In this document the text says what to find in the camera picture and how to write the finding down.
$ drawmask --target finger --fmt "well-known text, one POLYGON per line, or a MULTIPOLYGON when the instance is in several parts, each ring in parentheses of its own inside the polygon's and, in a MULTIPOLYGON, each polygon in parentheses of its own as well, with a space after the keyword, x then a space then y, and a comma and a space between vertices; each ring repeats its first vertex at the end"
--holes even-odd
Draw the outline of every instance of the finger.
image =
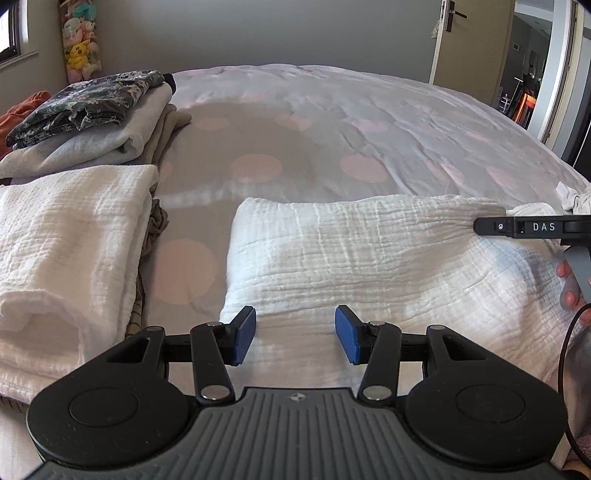
POLYGON ((577 300, 577 296, 571 291, 564 294, 564 304, 570 309, 576 308, 577 300))
POLYGON ((584 327, 591 326, 591 310, 585 310, 581 315, 579 322, 584 327))
POLYGON ((556 274, 560 278, 568 277, 572 272, 573 271, 566 260, 562 260, 562 262, 558 264, 558 267, 556 267, 556 274))
MULTIPOLYGON (((587 304, 587 302, 581 296, 581 298, 579 298, 579 301, 577 302, 576 307, 574 308, 575 313, 578 312, 579 309, 581 309, 586 304, 587 304)), ((583 312, 583 314, 579 317, 579 322, 584 327, 591 326, 591 309, 585 310, 583 312)))

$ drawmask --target crumpled white cloth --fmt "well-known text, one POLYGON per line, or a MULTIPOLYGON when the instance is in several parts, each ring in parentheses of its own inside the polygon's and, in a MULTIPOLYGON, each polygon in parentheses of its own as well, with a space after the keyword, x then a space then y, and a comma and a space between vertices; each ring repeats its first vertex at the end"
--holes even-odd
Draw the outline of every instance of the crumpled white cloth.
MULTIPOLYGON (((220 319, 257 310, 256 338, 237 388, 357 388, 334 314, 349 305, 365 322, 424 333, 441 323, 547 381, 572 312, 558 302, 557 241, 484 238, 479 216, 555 215, 550 205, 506 212, 492 200, 393 195, 358 202, 247 199, 232 224, 228 293, 220 319)), ((401 392, 421 378, 402 366, 401 392)))
POLYGON ((567 212, 572 210, 574 215, 591 215, 591 185, 579 193, 560 181, 556 193, 562 201, 562 208, 567 212))

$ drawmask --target doorway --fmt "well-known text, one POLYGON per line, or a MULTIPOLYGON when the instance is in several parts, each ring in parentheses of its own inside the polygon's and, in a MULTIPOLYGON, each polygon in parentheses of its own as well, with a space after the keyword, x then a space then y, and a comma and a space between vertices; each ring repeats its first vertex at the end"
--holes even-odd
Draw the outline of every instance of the doorway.
POLYGON ((499 87, 498 109, 526 129, 535 110, 550 49, 552 21, 548 17, 515 13, 499 87))

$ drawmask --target metal pivot screw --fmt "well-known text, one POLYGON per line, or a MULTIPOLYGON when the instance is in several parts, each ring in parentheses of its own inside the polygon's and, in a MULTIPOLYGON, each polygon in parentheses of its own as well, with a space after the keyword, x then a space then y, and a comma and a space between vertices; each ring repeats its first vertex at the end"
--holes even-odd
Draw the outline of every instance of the metal pivot screw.
POLYGON ((392 390, 383 385, 372 385, 363 389, 363 396, 372 401, 386 400, 392 396, 392 390))
POLYGON ((208 385, 201 389, 201 396, 206 400, 223 400, 229 394, 230 391, 223 385, 208 385))

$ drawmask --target grey ribbed grip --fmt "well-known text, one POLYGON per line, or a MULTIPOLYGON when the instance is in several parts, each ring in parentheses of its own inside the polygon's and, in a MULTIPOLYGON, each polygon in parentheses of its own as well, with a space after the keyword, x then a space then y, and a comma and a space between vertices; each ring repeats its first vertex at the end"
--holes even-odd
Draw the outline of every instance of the grey ribbed grip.
POLYGON ((583 293, 585 303, 591 302, 591 256, 587 247, 569 247, 564 251, 564 257, 573 271, 579 288, 583 293))
MULTIPOLYGON (((460 435, 461 432, 450 432, 460 435)), ((34 480, 559 480, 549 464, 520 472, 464 471, 417 446, 391 411, 364 407, 348 389, 249 388, 203 410, 169 451, 111 472, 53 463, 34 480)))

